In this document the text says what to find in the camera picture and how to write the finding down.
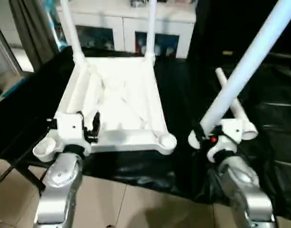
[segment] white tube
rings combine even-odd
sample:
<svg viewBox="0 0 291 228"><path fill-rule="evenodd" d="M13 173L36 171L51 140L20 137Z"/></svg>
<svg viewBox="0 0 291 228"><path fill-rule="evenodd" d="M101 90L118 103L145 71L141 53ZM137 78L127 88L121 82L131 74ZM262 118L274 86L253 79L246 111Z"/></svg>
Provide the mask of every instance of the white tube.
<svg viewBox="0 0 291 228"><path fill-rule="evenodd" d="M149 0L148 31L146 37L145 57L155 62L155 20L157 0Z"/></svg>
<svg viewBox="0 0 291 228"><path fill-rule="evenodd" d="M204 134L209 135L229 109L291 20L291 0L278 0L260 31L202 118Z"/></svg>
<svg viewBox="0 0 291 228"><path fill-rule="evenodd" d="M227 85L227 78L223 70L219 67L215 70L215 72L222 88L224 88ZM242 139L243 140L254 139L258 135L258 131L256 130L254 124L249 121L244 108L242 107L240 101L237 98L234 99L230 108L236 119L243 120Z"/></svg>
<svg viewBox="0 0 291 228"><path fill-rule="evenodd" d="M70 38L70 43L73 48L73 59L75 63L85 63L86 59L85 56L82 52L81 45L79 42L79 37L77 34L77 30L74 24L74 21L71 17L70 10L69 10L69 5L68 5L68 0L61 0L61 6L62 6L62 11L64 15L64 21L66 23L67 29L69 31L69 38Z"/></svg>

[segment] table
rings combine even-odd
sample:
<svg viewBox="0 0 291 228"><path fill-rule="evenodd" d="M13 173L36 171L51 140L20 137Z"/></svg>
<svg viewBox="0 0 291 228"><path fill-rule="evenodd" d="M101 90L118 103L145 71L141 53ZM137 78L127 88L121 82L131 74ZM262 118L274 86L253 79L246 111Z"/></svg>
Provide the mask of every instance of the table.
<svg viewBox="0 0 291 228"><path fill-rule="evenodd" d="M132 56L94 49L84 52L88 57ZM234 64L222 67L229 73ZM46 134L46 118L53 117L73 66L68 47L0 103L0 158L15 166L40 190L44 188L42 182L27 168L47 168L50 164L37 160L31 149ZM201 61L158 58L155 74L168 130L178 141L173 154L95 153L85 159L83 174L201 203L227 204L205 154L193 150L187 142L193 124L201 119L220 90L214 67ZM241 147L272 199L276 215L291 219L291 78L263 64L239 99L260 133L255 140L242 142Z"/></svg>

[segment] white pipe connector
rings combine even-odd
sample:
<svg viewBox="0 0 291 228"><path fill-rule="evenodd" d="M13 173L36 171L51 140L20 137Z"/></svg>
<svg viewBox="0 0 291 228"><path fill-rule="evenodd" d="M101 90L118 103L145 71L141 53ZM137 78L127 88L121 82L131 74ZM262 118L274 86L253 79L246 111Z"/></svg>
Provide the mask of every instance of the white pipe connector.
<svg viewBox="0 0 291 228"><path fill-rule="evenodd" d="M219 92L200 124L209 135L245 87L291 20L291 0L278 0L260 31Z"/></svg>
<svg viewBox="0 0 291 228"><path fill-rule="evenodd" d="M148 31L146 37L145 57L155 62L155 21L157 0L149 0Z"/></svg>
<svg viewBox="0 0 291 228"><path fill-rule="evenodd" d="M217 78L224 88L227 85L227 78L223 72L223 70L219 67L215 70ZM230 109L236 119L241 119L243 121L243 140L251 140L254 139L258 135L258 131L256 130L253 123L251 123L248 119L248 116L245 113L244 108L242 107L240 101L235 98L232 102Z"/></svg>

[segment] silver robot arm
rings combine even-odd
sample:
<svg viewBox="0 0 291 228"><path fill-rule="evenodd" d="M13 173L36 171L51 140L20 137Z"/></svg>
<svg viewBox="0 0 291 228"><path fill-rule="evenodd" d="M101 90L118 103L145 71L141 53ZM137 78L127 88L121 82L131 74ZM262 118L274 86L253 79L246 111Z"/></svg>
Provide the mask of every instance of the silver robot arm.
<svg viewBox="0 0 291 228"><path fill-rule="evenodd" d="M238 228L276 228L272 203L260 189L255 171L239 156L226 158L218 167L224 194Z"/></svg>
<svg viewBox="0 0 291 228"><path fill-rule="evenodd" d="M82 181L82 159L71 151L84 148L69 145L47 173L47 185L40 198L34 228L71 228L76 194Z"/></svg>

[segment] black tarp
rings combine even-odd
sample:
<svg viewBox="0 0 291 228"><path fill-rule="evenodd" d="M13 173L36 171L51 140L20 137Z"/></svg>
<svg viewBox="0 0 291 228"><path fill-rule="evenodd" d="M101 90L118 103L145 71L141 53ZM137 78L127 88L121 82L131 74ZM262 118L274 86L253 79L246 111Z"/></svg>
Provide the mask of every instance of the black tarp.
<svg viewBox="0 0 291 228"><path fill-rule="evenodd" d="M126 55L96 50L85 53ZM233 66L223 68L230 73ZM72 69L72 52L66 48L0 103L0 158L13 160L30 150L23 162L49 165L33 157L31 148L45 135L45 120L53 116ZM220 90L214 68L197 62L158 59L155 74L168 129L178 141L174 153L92 154L84 162L84 174L197 202L227 204L205 154L196 152L187 142L193 122L203 116ZM242 142L242 148L272 199L275 213L291 219L291 78L264 64L242 91L240 100L260 133L256 139Z"/></svg>

